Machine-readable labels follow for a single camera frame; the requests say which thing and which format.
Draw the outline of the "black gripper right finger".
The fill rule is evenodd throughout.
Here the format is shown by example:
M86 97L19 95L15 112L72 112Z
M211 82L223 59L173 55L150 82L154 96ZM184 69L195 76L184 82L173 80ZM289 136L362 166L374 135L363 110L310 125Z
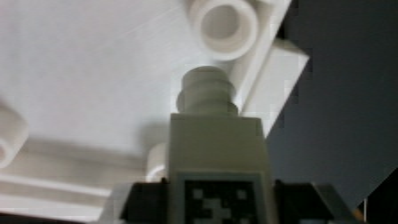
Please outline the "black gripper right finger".
M276 180L273 192L278 224L358 224L330 184Z

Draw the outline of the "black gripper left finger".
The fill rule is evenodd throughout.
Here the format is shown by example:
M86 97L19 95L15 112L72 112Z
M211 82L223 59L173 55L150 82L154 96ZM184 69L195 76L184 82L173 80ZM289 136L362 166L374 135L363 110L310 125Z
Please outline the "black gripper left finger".
M166 184L134 183L118 216L125 224L166 224Z

